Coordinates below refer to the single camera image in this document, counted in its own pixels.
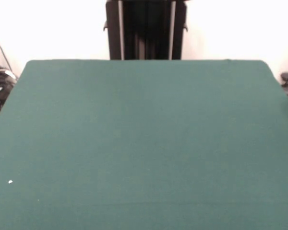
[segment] table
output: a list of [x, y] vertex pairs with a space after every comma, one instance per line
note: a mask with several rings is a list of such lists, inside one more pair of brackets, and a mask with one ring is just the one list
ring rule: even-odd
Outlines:
[[288, 97], [260, 61], [30, 61], [0, 114], [26, 229], [288, 229]]

